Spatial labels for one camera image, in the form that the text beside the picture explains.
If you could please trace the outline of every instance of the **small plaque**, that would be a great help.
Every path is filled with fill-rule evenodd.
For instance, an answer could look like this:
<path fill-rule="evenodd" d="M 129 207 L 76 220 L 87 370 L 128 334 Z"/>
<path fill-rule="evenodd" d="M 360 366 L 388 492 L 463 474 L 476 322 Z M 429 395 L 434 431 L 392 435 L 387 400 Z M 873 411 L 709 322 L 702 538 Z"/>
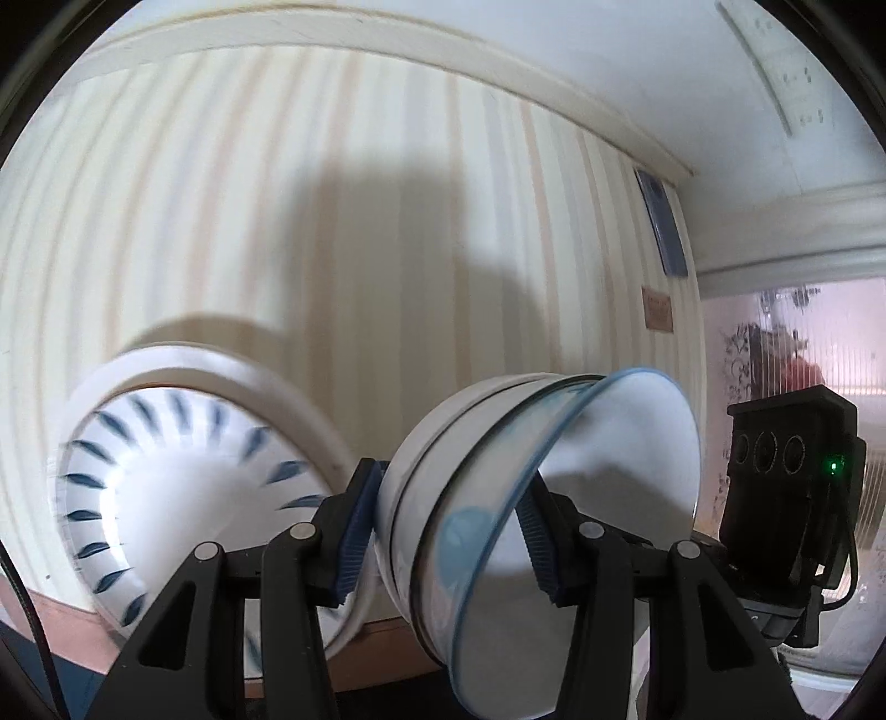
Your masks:
<path fill-rule="evenodd" d="M 671 296 L 650 287 L 643 288 L 643 315 L 646 327 L 660 333 L 673 333 L 673 312 Z"/>

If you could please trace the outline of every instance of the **blue gripper pad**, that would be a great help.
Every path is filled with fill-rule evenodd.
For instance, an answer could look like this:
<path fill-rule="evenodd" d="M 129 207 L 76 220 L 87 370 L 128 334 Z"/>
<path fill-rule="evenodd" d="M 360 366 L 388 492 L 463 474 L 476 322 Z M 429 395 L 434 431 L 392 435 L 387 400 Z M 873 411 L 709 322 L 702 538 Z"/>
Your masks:
<path fill-rule="evenodd" d="M 553 601 L 559 589 L 556 550 L 548 525 L 532 497 L 532 485 L 517 502 L 516 510 L 535 580 L 540 590 L 547 593 Z"/>
<path fill-rule="evenodd" d="M 365 480 L 359 495 L 354 500 L 353 510 L 347 520 L 338 546 L 338 563 L 335 581 L 335 595 L 338 603 L 345 602 L 348 593 L 357 586 L 363 557 L 372 534 L 372 522 L 376 514 L 378 488 L 385 473 L 380 463 L 365 458 L 360 461 L 354 473 L 353 483 L 359 473 L 365 473 Z"/>

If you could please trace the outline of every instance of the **black cable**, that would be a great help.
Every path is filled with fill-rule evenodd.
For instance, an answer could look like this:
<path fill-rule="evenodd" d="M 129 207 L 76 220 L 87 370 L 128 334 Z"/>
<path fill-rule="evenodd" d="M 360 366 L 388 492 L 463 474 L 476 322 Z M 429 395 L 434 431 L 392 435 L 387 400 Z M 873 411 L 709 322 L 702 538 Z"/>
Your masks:
<path fill-rule="evenodd" d="M 71 720 L 71 714 L 67 709 L 65 695 L 61 691 L 61 682 L 58 680 L 58 671 L 56 670 L 55 661 L 52 660 L 52 652 L 50 644 L 46 641 L 46 633 L 43 632 L 43 624 L 40 622 L 40 616 L 37 614 L 34 602 L 27 593 L 25 584 L 21 581 L 19 571 L 15 569 L 9 553 L 4 547 L 3 541 L 0 540 L 0 570 L 3 570 L 6 579 L 15 592 L 21 604 L 21 609 L 25 611 L 27 624 L 31 628 L 31 635 L 34 636 L 34 642 L 37 645 L 37 652 L 40 655 L 40 663 L 43 665 L 43 673 L 46 676 L 46 683 L 50 687 L 50 695 L 52 696 L 52 704 L 55 705 L 56 714 L 61 720 Z"/>
<path fill-rule="evenodd" d="M 855 546 L 855 528 L 853 527 L 852 518 L 849 516 L 849 503 L 846 500 L 846 493 L 843 488 L 836 487 L 835 493 L 837 497 L 837 502 L 840 505 L 840 519 L 841 524 L 843 525 L 843 532 L 846 535 L 846 542 L 849 543 L 849 572 L 850 572 L 850 581 L 849 581 L 849 590 L 847 590 L 846 594 L 843 595 L 839 600 L 834 600 L 833 602 L 826 602 L 821 606 L 821 612 L 827 612 L 828 610 L 836 610 L 838 607 L 843 607 L 846 603 L 848 603 L 852 596 L 855 594 L 855 589 L 859 585 L 859 551 Z"/>

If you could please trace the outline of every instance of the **striped wallpaper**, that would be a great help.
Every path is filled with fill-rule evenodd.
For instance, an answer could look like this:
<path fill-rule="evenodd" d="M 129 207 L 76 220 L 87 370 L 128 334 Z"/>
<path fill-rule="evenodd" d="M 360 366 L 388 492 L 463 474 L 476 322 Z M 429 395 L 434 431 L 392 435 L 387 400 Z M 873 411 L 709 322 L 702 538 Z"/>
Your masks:
<path fill-rule="evenodd" d="M 646 330 L 641 286 L 671 295 L 673 335 Z M 0 528 L 27 584 L 78 607 L 46 499 L 55 423 L 86 373 L 156 340 L 266 364 L 381 458 L 502 373 L 646 364 L 699 418 L 705 397 L 695 276 L 665 278 L 624 154 L 356 51 L 203 51 L 80 82 L 0 170 Z"/>

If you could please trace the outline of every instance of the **blue leaf pattern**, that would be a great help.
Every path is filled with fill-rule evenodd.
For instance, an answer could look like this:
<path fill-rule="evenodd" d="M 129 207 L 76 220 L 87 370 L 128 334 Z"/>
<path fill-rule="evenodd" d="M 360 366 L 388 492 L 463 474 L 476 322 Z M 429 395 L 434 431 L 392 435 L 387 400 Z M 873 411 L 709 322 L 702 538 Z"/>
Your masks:
<path fill-rule="evenodd" d="M 178 390 L 168 390 L 167 397 L 178 422 L 178 432 L 190 434 L 190 406 L 187 399 Z"/>
<path fill-rule="evenodd" d="M 77 552 L 77 559 L 83 560 L 84 558 L 91 558 L 93 555 L 109 550 L 110 548 L 111 545 L 108 543 L 89 543 L 88 545 L 84 545 Z"/>
<path fill-rule="evenodd" d="M 131 625 L 136 621 L 136 618 L 141 614 L 142 608 L 144 607 L 144 599 L 146 595 L 139 595 L 136 599 L 134 599 L 131 603 L 129 603 L 126 607 L 126 610 L 123 612 L 123 617 L 120 619 L 120 625 L 124 628 L 127 625 Z"/>
<path fill-rule="evenodd" d="M 119 437 L 127 445 L 136 444 L 136 439 L 129 432 L 129 428 L 126 426 L 126 423 L 124 423 L 116 415 L 112 415 L 106 410 L 100 410 L 96 413 L 96 415 L 98 417 L 98 421 L 102 425 L 104 425 L 108 430 L 117 435 L 117 437 Z"/>
<path fill-rule="evenodd" d="M 266 485 L 273 485 L 275 482 L 289 480 L 304 473 L 310 464 L 306 460 L 285 460 L 276 467 L 271 476 L 265 481 Z"/>
<path fill-rule="evenodd" d="M 71 447 L 85 450 L 93 458 L 98 458 L 99 460 L 106 462 L 108 465 L 117 465 L 116 461 L 111 457 L 108 451 L 97 442 L 91 442 L 89 440 L 72 440 Z"/>
<path fill-rule="evenodd" d="M 228 410 L 217 400 L 214 400 L 209 408 L 212 412 L 212 417 L 209 420 L 209 444 L 218 445 L 222 438 L 222 429 L 228 422 Z"/>
<path fill-rule="evenodd" d="M 262 446 L 268 441 L 270 434 L 270 427 L 254 427 L 249 432 L 249 435 L 246 436 L 246 444 L 243 448 L 243 454 L 240 456 L 241 465 L 261 450 Z"/>
<path fill-rule="evenodd" d="M 129 567 L 125 567 L 122 570 L 114 570 L 112 573 L 108 573 L 107 575 L 105 575 L 105 577 L 98 581 L 93 592 L 95 592 L 96 594 L 98 594 L 99 592 L 105 592 L 109 588 L 113 587 L 114 583 L 120 580 L 120 578 L 123 576 L 123 573 L 128 572 L 130 569 L 131 568 Z"/>
<path fill-rule="evenodd" d="M 292 507 L 320 507 L 326 497 L 323 495 L 304 495 L 295 500 L 290 500 L 286 505 L 280 505 L 277 510 L 288 510 Z"/>
<path fill-rule="evenodd" d="M 95 510 L 74 510 L 65 517 L 71 522 L 84 522 L 86 520 L 101 520 L 102 513 L 97 513 Z"/>
<path fill-rule="evenodd" d="M 132 403 L 132 407 L 144 422 L 144 426 L 148 428 L 148 432 L 154 437 L 160 437 L 160 423 L 157 421 L 157 413 L 154 411 L 153 405 L 138 395 L 130 395 L 129 402 Z"/>
<path fill-rule="evenodd" d="M 93 488 L 96 490 L 105 489 L 105 484 L 98 478 L 92 477 L 85 473 L 68 473 L 64 476 L 65 480 L 72 482 L 74 485 L 82 485 L 84 488 Z"/>

